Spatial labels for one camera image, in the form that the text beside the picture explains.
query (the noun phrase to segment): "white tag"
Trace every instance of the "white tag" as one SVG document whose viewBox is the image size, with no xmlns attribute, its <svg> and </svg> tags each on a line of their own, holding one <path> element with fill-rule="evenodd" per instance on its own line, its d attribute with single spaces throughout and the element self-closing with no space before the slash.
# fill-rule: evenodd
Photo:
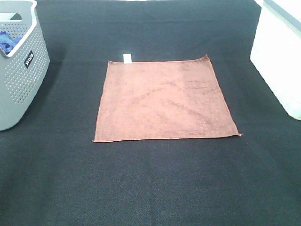
<svg viewBox="0 0 301 226">
<path fill-rule="evenodd" d="M 131 64 L 132 63 L 132 54 L 127 53 L 123 55 L 123 63 L 124 64 Z"/>
</svg>

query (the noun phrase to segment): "gray basket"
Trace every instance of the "gray basket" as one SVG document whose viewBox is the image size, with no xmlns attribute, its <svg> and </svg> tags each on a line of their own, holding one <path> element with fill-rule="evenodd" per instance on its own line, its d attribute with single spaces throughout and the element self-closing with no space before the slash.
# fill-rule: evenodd
<svg viewBox="0 0 301 226">
<path fill-rule="evenodd" d="M 0 32 L 22 37 L 6 55 L 0 49 L 0 130 L 17 124 L 36 95 L 49 56 L 34 0 L 0 0 L 0 13 L 18 13 L 21 20 L 0 20 Z"/>
</svg>

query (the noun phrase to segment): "black cloth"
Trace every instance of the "black cloth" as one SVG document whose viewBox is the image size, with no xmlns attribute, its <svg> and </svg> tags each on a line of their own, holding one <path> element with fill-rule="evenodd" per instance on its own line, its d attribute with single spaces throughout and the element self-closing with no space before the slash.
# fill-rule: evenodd
<svg viewBox="0 0 301 226">
<path fill-rule="evenodd" d="M 301 122 L 249 60 L 253 0 L 40 0 L 50 66 L 0 132 L 1 226 L 301 222 Z M 242 137 L 93 143 L 107 61 L 208 54 Z"/>
</svg>

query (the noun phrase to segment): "blue fabric in basket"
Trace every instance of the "blue fabric in basket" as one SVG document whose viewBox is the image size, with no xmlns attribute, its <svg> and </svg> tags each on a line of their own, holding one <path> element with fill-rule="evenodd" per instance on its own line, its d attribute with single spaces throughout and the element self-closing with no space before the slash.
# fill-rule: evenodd
<svg viewBox="0 0 301 226">
<path fill-rule="evenodd" d="M 20 40 L 21 38 L 12 39 L 7 32 L 0 32 L 0 48 L 3 49 L 6 54 L 9 54 Z"/>
</svg>

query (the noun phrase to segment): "black label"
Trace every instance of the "black label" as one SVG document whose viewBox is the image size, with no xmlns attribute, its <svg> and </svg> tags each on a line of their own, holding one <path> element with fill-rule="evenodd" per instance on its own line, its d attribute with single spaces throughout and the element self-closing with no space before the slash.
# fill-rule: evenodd
<svg viewBox="0 0 301 226">
<path fill-rule="evenodd" d="M 29 65 L 32 63 L 32 60 L 33 60 L 33 52 L 30 50 L 30 53 L 28 54 L 26 60 L 24 61 L 26 68 L 29 67 Z"/>
</svg>

